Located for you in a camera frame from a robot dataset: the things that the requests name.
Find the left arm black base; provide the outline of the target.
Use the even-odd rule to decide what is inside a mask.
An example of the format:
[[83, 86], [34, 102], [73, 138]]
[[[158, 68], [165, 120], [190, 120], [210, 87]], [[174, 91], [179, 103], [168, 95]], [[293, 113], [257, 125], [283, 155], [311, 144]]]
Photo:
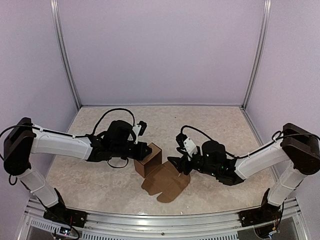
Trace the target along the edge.
[[59, 191], [56, 188], [54, 188], [54, 190], [58, 197], [58, 203], [49, 207], [44, 212], [43, 218], [56, 223], [83, 228], [85, 226], [88, 213], [81, 210], [67, 208]]

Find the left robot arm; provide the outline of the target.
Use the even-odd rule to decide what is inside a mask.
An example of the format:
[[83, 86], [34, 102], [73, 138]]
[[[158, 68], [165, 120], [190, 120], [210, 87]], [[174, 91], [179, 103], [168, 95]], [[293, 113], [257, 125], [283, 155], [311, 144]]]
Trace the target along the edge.
[[20, 180], [47, 211], [63, 223], [70, 218], [70, 211], [60, 193], [32, 167], [30, 155], [51, 154], [93, 163], [108, 162], [112, 158], [142, 161], [152, 153], [152, 148], [146, 142], [138, 140], [146, 127], [143, 121], [131, 125], [123, 120], [114, 120], [106, 131], [98, 135], [74, 135], [42, 128], [24, 117], [17, 125], [4, 130], [8, 135], [0, 157], [4, 170]]

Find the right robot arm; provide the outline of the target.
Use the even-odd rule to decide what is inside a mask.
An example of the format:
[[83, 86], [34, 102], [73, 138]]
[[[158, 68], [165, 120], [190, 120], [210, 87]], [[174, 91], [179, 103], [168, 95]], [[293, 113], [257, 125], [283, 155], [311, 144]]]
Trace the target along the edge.
[[196, 170], [215, 177], [220, 183], [234, 186], [252, 175], [280, 162], [289, 161], [273, 187], [268, 189], [256, 210], [256, 218], [266, 222], [277, 212], [285, 199], [310, 175], [320, 170], [320, 138], [292, 123], [275, 132], [271, 141], [243, 156], [226, 151], [226, 147], [211, 137], [197, 146], [183, 132], [176, 136], [181, 157], [167, 160], [184, 175]]

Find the brown cardboard box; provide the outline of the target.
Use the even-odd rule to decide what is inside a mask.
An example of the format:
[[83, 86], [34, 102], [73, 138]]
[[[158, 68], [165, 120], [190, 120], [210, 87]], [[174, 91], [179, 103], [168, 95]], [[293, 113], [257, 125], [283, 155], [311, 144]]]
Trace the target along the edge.
[[135, 171], [143, 177], [141, 188], [160, 203], [175, 200], [189, 185], [190, 175], [179, 173], [169, 161], [162, 162], [162, 149], [150, 143], [151, 153], [143, 160], [135, 160]]

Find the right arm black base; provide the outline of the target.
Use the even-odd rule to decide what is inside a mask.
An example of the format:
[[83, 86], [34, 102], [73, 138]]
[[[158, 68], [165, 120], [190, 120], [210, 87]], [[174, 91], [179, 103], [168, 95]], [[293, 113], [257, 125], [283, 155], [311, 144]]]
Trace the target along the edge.
[[238, 213], [242, 227], [248, 227], [274, 220], [279, 220], [282, 217], [283, 214], [280, 211], [280, 206], [269, 204], [269, 191], [270, 188], [268, 188], [264, 193], [261, 205], [259, 207], [249, 210], [242, 210]]

